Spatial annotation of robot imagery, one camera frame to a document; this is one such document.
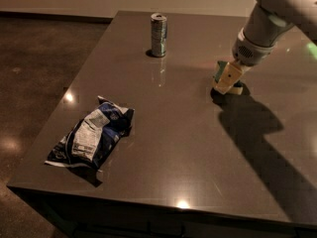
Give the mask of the silver redbull can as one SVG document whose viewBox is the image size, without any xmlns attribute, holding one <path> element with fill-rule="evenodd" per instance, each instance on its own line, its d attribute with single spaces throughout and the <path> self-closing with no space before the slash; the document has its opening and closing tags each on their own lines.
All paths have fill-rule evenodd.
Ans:
<svg viewBox="0 0 317 238">
<path fill-rule="evenodd" d="M 162 58 L 166 53 L 167 17 L 161 13 L 151 15 L 152 55 Z"/>
</svg>

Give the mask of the blue white chip bag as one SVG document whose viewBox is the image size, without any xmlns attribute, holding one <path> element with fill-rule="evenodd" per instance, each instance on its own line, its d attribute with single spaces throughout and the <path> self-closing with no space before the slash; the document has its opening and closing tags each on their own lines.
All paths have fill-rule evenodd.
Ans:
<svg viewBox="0 0 317 238">
<path fill-rule="evenodd" d="M 132 129 L 135 110 L 98 96 L 99 105 L 50 151 L 45 164 L 99 170 L 122 137 Z"/>
</svg>

